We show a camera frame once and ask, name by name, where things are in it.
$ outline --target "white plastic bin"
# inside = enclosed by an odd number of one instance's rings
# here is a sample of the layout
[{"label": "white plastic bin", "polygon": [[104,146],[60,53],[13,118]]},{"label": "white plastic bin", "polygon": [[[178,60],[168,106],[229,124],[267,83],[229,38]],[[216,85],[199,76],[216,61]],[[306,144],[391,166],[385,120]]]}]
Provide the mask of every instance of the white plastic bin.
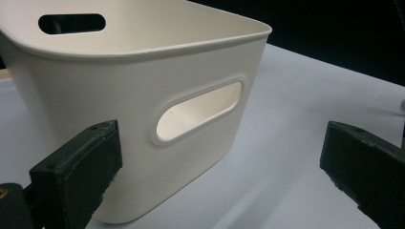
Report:
[{"label": "white plastic bin", "polygon": [[[230,149],[271,28],[182,0],[0,0],[0,54],[49,153],[117,119],[124,167],[95,216],[136,219]],[[56,34],[44,15],[101,15]]]}]

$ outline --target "oval cutout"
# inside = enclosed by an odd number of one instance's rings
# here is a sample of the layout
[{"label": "oval cutout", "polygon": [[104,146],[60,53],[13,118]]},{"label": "oval cutout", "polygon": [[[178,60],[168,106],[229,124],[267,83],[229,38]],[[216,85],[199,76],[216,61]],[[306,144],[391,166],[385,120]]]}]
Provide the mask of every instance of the oval cutout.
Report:
[{"label": "oval cutout", "polygon": [[242,83],[236,82],[171,107],[158,122],[158,138],[173,140],[229,112],[238,103],[241,91]]},{"label": "oval cutout", "polygon": [[38,20],[39,28],[46,34],[102,31],[105,19],[100,14],[49,14]]}]

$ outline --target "storage bin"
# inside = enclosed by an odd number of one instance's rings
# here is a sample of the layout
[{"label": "storage bin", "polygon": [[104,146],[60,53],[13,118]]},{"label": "storage bin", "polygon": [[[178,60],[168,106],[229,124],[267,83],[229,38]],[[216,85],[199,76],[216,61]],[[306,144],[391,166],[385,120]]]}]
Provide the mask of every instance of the storage bin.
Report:
[{"label": "storage bin", "polygon": [[96,218],[142,216],[229,151],[269,26],[182,0],[0,2],[0,54],[48,153],[118,120],[124,166]]}]

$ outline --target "dark background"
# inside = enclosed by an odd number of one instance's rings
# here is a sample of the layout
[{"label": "dark background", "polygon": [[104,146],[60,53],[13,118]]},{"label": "dark background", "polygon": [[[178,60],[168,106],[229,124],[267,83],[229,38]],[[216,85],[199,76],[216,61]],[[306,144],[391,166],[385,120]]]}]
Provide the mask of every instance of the dark background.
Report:
[{"label": "dark background", "polygon": [[269,24],[272,45],[405,86],[405,31],[394,4],[404,0],[191,1]]}]

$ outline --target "white table surface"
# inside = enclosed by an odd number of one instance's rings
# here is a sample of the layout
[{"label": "white table surface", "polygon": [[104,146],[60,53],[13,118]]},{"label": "white table surface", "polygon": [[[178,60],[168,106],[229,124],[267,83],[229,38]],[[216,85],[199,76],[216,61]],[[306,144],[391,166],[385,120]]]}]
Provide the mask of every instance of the white table surface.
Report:
[{"label": "white table surface", "polygon": [[[142,218],[87,228],[378,228],[319,168],[328,121],[400,146],[405,88],[271,45],[231,151]],[[0,80],[0,183],[30,183],[45,152],[12,81]]]}]

